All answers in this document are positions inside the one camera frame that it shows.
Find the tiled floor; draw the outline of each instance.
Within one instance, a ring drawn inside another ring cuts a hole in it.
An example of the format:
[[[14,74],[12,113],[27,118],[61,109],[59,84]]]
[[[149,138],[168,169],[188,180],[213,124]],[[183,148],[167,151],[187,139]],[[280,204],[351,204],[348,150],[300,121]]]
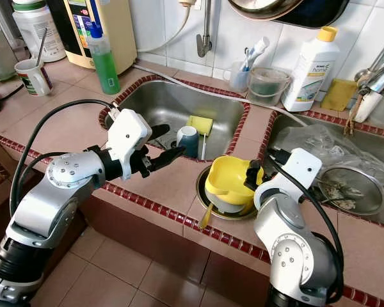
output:
[[[239,307],[88,227],[32,307]]]

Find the cup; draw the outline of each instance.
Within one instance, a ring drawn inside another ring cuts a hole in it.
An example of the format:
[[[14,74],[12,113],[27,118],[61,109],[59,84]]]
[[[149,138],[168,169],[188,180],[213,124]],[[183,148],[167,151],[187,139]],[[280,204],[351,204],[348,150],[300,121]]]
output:
[[[41,61],[37,66],[36,59],[25,59],[14,65],[14,69],[32,96],[44,96],[52,91],[52,84]]]
[[[177,146],[185,146],[186,155],[191,158],[198,157],[199,133],[192,126],[183,126],[177,133]]]
[[[253,68],[250,71],[248,99],[254,104],[275,106],[290,82],[291,76],[281,70]]]
[[[229,82],[232,91],[242,93],[248,89],[249,71],[242,72],[243,62],[234,62],[232,66],[223,72],[223,79]]]

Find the black cable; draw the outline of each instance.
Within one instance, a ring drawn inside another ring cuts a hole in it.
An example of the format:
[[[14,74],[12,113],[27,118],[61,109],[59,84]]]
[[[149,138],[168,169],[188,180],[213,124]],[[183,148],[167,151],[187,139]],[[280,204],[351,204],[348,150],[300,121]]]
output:
[[[19,183],[17,185],[17,192],[16,192],[16,196],[15,196],[15,199],[17,201],[17,206],[19,205],[20,203],[20,193],[21,193],[21,189],[22,189],[22,186],[24,184],[24,181],[27,177],[27,174],[31,171],[32,168],[34,168],[34,166],[39,163],[42,159],[45,159],[45,158],[48,158],[48,157],[54,157],[54,156],[57,156],[57,155],[64,155],[64,154],[67,154],[66,152],[49,152],[49,153],[45,153],[43,155],[39,155],[36,159],[32,160],[30,162],[30,164],[27,165],[27,167],[24,169],[24,171],[22,172],[21,176],[20,176],[20,180],[19,180]]]
[[[266,154],[269,157],[270,163],[273,165],[273,167],[281,173],[283,176],[285,176],[287,179],[289,179],[297,188],[299,188],[300,191],[303,192],[303,194],[312,202],[312,204],[315,206],[316,210],[320,213],[321,217],[323,218],[324,222],[326,223],[330,234],[333,237],[334,245],[335,245],[335,253],[333,254],[334,264],[336,266],[337,270],[337,277],[336,277],[336,283],[335,288],[337,289],[336,294],[334,297],[329,297],[328,302],[333,303],[333,300],[339,300],[342,292],[343,292],[343,270],[344,270],[344,254],[343,249],[340,243],[339,236],[334,228],[334,225],[330,221],[330,218],[327,216],[326,212],[323,210],[322,206],[318,203],[318,201],[315,199],[314,195],[311,194],[301,183],[299,183],[293,176],[291,176],[288,172],[286,172],[284,169],[282,169],[279,164],[272,158],[269,152],[266,152]]]
[[[7,94],[7,95],[4,96],[3,98],[0,98],[0,100],[3,101],[3,100],[6,100],[7,98],[10,98],[10,97],[13,96],[14,94],[16,94],[19,90],[21,90],[23,87],[24,87],[24,83],[22,83],[18,88],[16,88],[15,90],[13,90],[10,94]]]
[[[17,187],[18,187],[18,184],[19,184],[19,181],[20,181],[20,174],[21,174],[21,170],[23,168],[23,165],[26,161],[26,158],[27,158],[27,154],[31,148],[31,145],[33,144],[38,132],[40,131],[41,127],[44,125],[44,123],[54,114],[56,114],[57,112],[60,112],[61,110],[64,110],[68,107],[72,107],[72,106],[76,106],[78,104],[101,104],[103,105],[104,107],[108,107],[110,109],[113,109],[115,108],[114,105],[112,104],[109,104],[107,102],[104,102],[102,100],[97,100],[97,99],[81,99],[81,100],[75,100],[75,101],[71,101],[71,102],[68,102],[66,104],[63,104],[62,106],[60,107],[56,107],[55,109],[53,109],[52,111],[48,112],[37,124],[37,126],[35,127],[33,133],[31,134],[30,136],[30,139],[28,140],[28,143],[26,145],[26,148],[24,149],[21,157],[20,157],[20,161],[17,165],[17,168],[15,170],[15,173],[14,173],[14,178],[13,178],[13,182],[12,182],[12,188],[10,189],[10,216],[13,216],[14,215],[14,212],[15,210],[17,209],[17,199],[16,199],[16,195],[18,193],[17,191]]]

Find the green dish soap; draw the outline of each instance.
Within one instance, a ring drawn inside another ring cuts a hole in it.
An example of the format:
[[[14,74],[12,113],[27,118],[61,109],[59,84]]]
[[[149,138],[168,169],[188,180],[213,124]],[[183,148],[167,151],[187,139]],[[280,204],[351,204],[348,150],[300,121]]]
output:
[[[95,22],[92,22],[90,32],[91,37],[87,37],[87,43],[102,91],[109,95],[116,94],[121,90],[121,86],[116,75],[114,58],[108,38],[102,35],[101,26]]]

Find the dish soap bottle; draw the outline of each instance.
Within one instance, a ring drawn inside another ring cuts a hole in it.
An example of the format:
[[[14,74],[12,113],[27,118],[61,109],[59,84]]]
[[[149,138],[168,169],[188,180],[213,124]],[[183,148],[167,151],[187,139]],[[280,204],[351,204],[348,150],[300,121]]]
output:
[[[340,49],[333,42],[337,29],[322,27],[318,36],[304,42],[300,56],[292,71],[292,84],[283,93],[282,103],[286,110],[307,111],[335,63]]]
[[[120,91],[120,83],[116,75],[113,55],[108,38],[102,35],[101,26],[92,22],[90,28],[91,37],[87,37],[91,56],[94,61],[95,70],[105,94],[116,94]]]

